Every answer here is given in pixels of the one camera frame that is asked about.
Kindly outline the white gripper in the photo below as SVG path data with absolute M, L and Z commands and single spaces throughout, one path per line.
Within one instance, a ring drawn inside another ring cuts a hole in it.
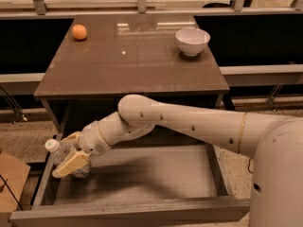
M 52 176 L 55 178 L 63 178 L 68 175 L 77 178 L 86 177 L 91 169 L 90 154 L 99 156 L 111 148 L 102 136 L 97 121 L 85 126 L 81 132 L 75 131 L 67 135 L 62 141 L 78 142 L 82 150 L 72 150 L 64 158 L 52 172 Z

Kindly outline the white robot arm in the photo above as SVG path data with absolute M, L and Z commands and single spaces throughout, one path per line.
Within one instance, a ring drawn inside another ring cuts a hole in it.
M 303 227 L 303 118 L 166 104 L 141 95 L 68 136 L 76 144 L 52 172 L 65 177 L 113 145 L 161 126 L 255 159 L 250 227 Z

